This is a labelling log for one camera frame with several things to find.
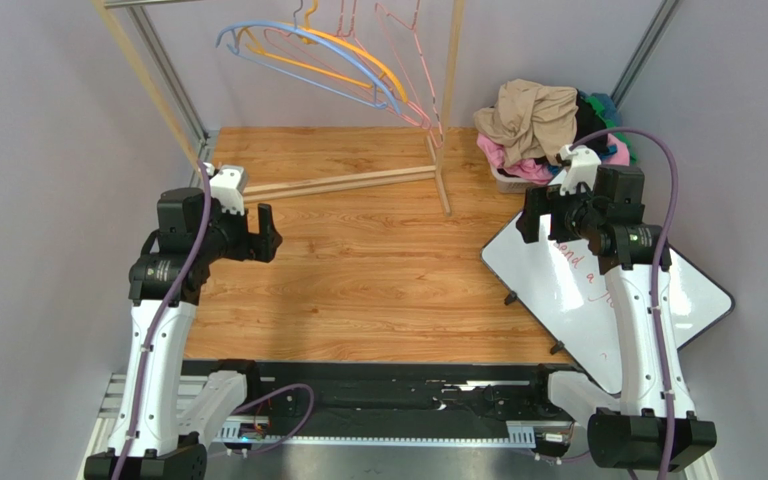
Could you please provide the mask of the beige t shirt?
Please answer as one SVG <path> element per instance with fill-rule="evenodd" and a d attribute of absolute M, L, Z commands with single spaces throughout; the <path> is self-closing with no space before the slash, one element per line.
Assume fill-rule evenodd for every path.
<path fill-rule="evenodd" d="M 503 147 L 504 165 L 550 159 L 574 141 L 578 90 L 516 79 L 499 87 L 491 107 L 473 114 L 476 129 Z"/>

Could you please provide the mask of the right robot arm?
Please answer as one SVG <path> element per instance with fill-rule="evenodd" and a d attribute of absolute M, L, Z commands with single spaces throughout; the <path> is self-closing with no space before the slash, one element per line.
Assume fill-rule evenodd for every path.
<path fill-rule="evenodd" d="M 605 165 L 574 187 L 529 190 L 516 221 L 524 242 L 584 240 L 613 300 L 622 370 L 619 397 L 584 375 L 549 375 L 549 400 L 586 429 L 601 468 L 677 473 L 717 443 L 713 422 L 698 417 L 683 379 L 671 321 L 671 253 L 666 226 L 647 224 L 645 176 L 634 166 Z"/>

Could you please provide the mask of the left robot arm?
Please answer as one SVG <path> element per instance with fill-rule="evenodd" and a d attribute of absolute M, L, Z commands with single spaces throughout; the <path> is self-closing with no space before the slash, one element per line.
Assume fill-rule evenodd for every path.
<path fill-rule="evenodd" d="M 184 410 L 184 350 L 210 267 L 219 260 L 271 262 L 283 238 L 272 208 L 248 226 L 240 200 L 196 187 L 161 194 L 158 226 L 131 266 L 132 343 L 121 405 L 105 451 L 87 457 L 86 479 L 202 479 L 207 450 L 232 411 L 259 387 L 258 366 L 224 360 Z"/>

